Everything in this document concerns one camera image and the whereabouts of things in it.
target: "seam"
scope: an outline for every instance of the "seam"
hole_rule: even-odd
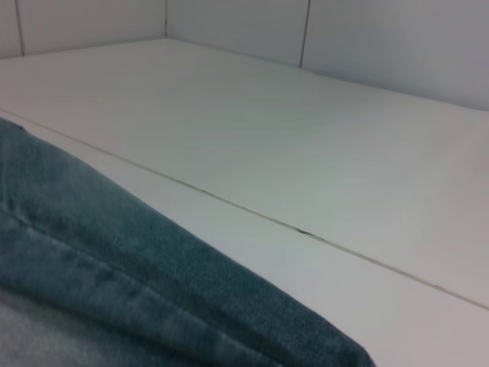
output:
[[[71,51],[63,51],[63,52],[66,53],[66,52],[77,52],[77,51],[80,51],[80,50],[71,50]],[[260,213],[260,212],[258,212],[256,210],[253,210],[251,208],[248,208],[247,206],[241,205],[240,203],[234,202],[232,200],[226,199],[225,197],[219,196],[219,195],[217,195],[215,193],[211,193],[211,192],[209,192],[207,190],[201,189],[198,186],[194,186],[191,183],[187,183],[186,181],[183,181],[183,180],[180,180],[178,178],[172,177],[169,174],[164,174],[162,172],[159,172],[159,171],[157,171],[157,170],[155,170],[153,168],[150,168],[148,166],[145,166],[144,164],[140,164],[137,161],[133,161],[131,159],[125,158],[124,156],[119,156],[116,153],[112,153],[112,152],[110,152],[110,151],[108,151],[108,150],[106,150],[104,148],[100,148],[97,145],[94,145],[94,144],[91,144],[91,143],[89,143],[87,141],[83,141],[81,139],[75,138],[75,137],[73,137],[71,135],[68,135],[66,133],[59,132],[59,131],[55,130],[54,128],[50,128],[50,127],[48,127],[46,125],[43,125],[43,124],[41,124],[39,122],[35,122],[34,120],[26,119],[26,118],[24,118],[24,117],[22,117],[22,116],[20,116],[20,115],[18,115],[16,113],[9,112],[8,110],[3,109],[1,106],[0,106],[0,111],[3,111],[3,112],[5,112],[5,113],[7,113],[9,115],[12,115],[15,118],[20,119],[23,122],[28,122],[28,123],[30,123],[30,124],[32,124],[34,126],[37,126],[38,128],[42,128],[43,130],[47,130],[47,131],[52,132],[52,133],[54,133],[56,135],[62,136],[64,138],[67,138],[67,139],[69,139],[71,141],[75,141],[75,142],[77,142],[77,143],[79,143],[81,145],[84,145],[84,146],[88,147],[88,148],[91,148],[91,149],[95,149],[97,151],[100,151],[103,154],[108,154],[109,156],[111,156],[111,157],[113,157],[115,159],[118,159],[120,161],[123,161],[123,162],[125,162],[127,164],[130,164],[132,166],[138,167],[138,168],[140,168],[142,170],[145,170],[147,172],[151,172],[152,174],[155,174],[155,175],[157,175],[159,177],[162,177],[162,178],[165,178],[167,180],[170,180],[170,181],[172,181],[172,182],[174,182],[176,184],[182,185],[184,187],[187,187],[187,188],[189,188],[191,190],[194,190],[194,191],[197,191],[199,193],[203,193],[206,196],[209,196],[209,197],[211,197],[213,199],[219,200],[222,203],[225,203],[227,205],[233,206],[233,207],[238,208],[240,210],[244,210],[245,212],[248,212],[248,213],[250,213],[250,214],[252,214],[254,216],[257,216],[257,217],[262,218],[262,219],[266,219],[268,222],[272,222],[272,223],[275,223],[275,224],[277,224],[279,226],[282,226],[284,228],[290,229],[290,230],[292,230],[294,232],[298,232],[298,233],[300,233],[302,235],[305,235],[307,237],[310,237],[311,239],[314,239],[316,241],[319,241],[321,243],[324,243],[327,246],[336,248],[337,250],[339,250],[341,252],[345,252],[347,254],[350,254],[352,256],[355,256],[356,258],[360,258],[361,260],[370,262],[371,264],[374,264],[376,266],[380,266],[381,268],[384,268],[384,269],[386,269],[388,271],[392,271],[393,273],[396,273],[396,274],[398,274],[400,276],[403,276],[405,278],[408,278],[411,281],[415,281],[416,283],[422,284],[422,285],[424,285],[426,287],[432,288],[432,289],[434,289],[436,291],[440,291],[440,292],[442,292],[444,294],[447,294],[450,297],[457,298],[458,300],[461,300],[461,301],[466,302],[468,304],[472,304],[472,305],[474,305],[476,307],[479,307],[479,308],[481,308],[483,310],[489,311],[489,305],[483,304],[482,302],[479,302],[477,300],[473,300],[473,299],[471,299],[469,297],[463,296],[463,295],[461,295],[461,294],[459,294],[459,293],[457,293],[455,291],[450,291],[449,289],[444,288],[444,287],[442,287],[440,285],[437,285],[436,283],[433,283],[431,281],[426,281],[423,278],[418,277],[417,275],[411,274],[411,273],[409,273],[407,271],[404,271],[404,270],[400,270],[398,268],[395,268],[394,266],[391,266],[391,265],[388,265],[386,263],[383,263],[382,261],[378,261],[378,260],[375,260],[374,258],[371,258],[369,256],[362,255],[360,252],[356,252],[356,251],[351,250],[351,249],[349,249],[347,247],[344,247],[342,245],[339,245],[339,244],[337,244],[335,242],[329,241],[328,239],[324,239],[320,235],[315,235],[313,233],[310,233],[310,232],[307,232],[307,231],[303,231],[302,229],[299,229],[297,227],[294,227],[294,226],[290,225],[289,223],[282,222],[282,221],[280,221],[278,219],[275,219],[272,216],[268,216],[266,214]],[[487,114],[484,111],[474,111],[474,110],[472,110],[472,111],[473,112],[477,112],[478,114],[481,113],[481,115],[484,114],[484,116],[486,116],[486,114]]]
[[[14,220],[18,221],[20,224],[22,224],[23,226],[26,226],[30,229],[33,229],[35,232],[38,232],[40,233],[41,235],[44,235],[46,237],[48,237],[49,239],[52,239],[56,242],[59,242],[63,245],[65,245],[67,248],[71,249],[72,251],[74,251],[75,253],[79,253],[81,255],[84,255],[86,256],[87,258],[90,258],[91,260],[93,260],[94,262],[97,262],[99,264],[102,264],[106,267],[108,267],[109,269],[111,269],[112,271],[114,271],[116,274],[119,274],[120,276],[124,277],[124,278],[127,278],[129,281],[133,281],[135,284],[137,284],[138,286],[140,286],[143,290],[146,290],[148,291],[149,293],[151,294],[154,294],[156,295],[157,299],[158,300],[162,300],[163,302],[165,303],[168,303],[168,304],[171,304],[173,305],[176,309],[179,309],[179,310],[182,310],[184,313],[186,313],[187,315],[190,315],[191,317],[197,319],[198,321],[202,322],[204,325],[206,326],[209,326],[211,327],[212,329],[214,329],[218,334],[221,334],[223,335],[225,338],[233,341],[234,343],[238,344],[241,348],[243,349],[246,349],[247,351],[251,351],[252,353],[255,354],[255,356],[257,356],[258,358],[260,359],[268,359],[270,360],[271,362],[273,362],[277,367],[286,367],[285,365],[283,365],[281,362],[278,362],[276,359],[274,358],[271,358],[270,356],[260,352],[260,351],[257,351],[256,349],[254,348],[251,348],[250,346],[247,346],[246,344],[244,344],[241,340],[239,339],[236,339],[230,335],[228,335],[227,333],[223,332],[222,330],[220,330],[218,327],[216,326],[213,326],[209,323],[207,323],[206,321],[204,321],[202,318],[198,317],[197,315],[193,314],[192,312],[188,311],[185,307],[181,307],[180,305],[178,304],[175,304],[173,301],[171,300],[168,300],[166,299],[162,294],[160,294],[158,291],[156,291],[155,289],[153,289],[152,287],[149,287],[148,285],[144,284],[142,281],[138,280],[137,278],[133,277],[132,275],[129,275],[128,273],[126,273],[125,271],[123,271],[122,269],[120,269],[119,267],[117,267],[116,265],[113,265],[109,262],[106,262],[100,258],[97,258],[96,256],[88,253],[88,252],[85,252],[83,250],[80,250],[79,248],[76,248],[72,245],[70,245],[69,243],[67,243],[66,241],[63,241],[63,240],[60,240],[58,239],[56,236],[53,236],[51,235],[49,232],[45,231],[45,230],[42,230],[42,229],[39,229],[35,226],[33,226],[31,223],[29,223],[28,221],[26,221],[25,219],[22,219],[21,217],[15,215],[14,213],[11,213],[10,211],[8,211],[6,208],[4,208],[3,206],[0,206],[0,211],[2,211],[6,216],[10,216],[11,218],[13,218]]]

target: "white panel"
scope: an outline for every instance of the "white panel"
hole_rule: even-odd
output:
[[[56,133],[14,120],[91,164],[312,308],[364,346],[377,365],[487,365],[486,310]]]
[[[487,0],[312,0],[303,67],[489,109]]]
[[[165,35],[165,0],[18,1],[26,54]]]
[[[489,307],[488,112],[170,39],[0,80],[4,110]]]
[[[0,58],[21,54],[15,0],[0,0]]]
[[[168,37],[299,66],[308,0],[168,0]]]

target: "white wall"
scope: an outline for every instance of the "white wall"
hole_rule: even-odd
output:
[[[26,54],[165,36],[165,0],[18,0],[18,7]]]
[[[307,5],[308,0],[168,0],[167,36],[298,67]]]
[[[15,0],[0,0],[0,58],[21,56]]]
[[[312,0],[303,67],[489,109],[489,1]]]

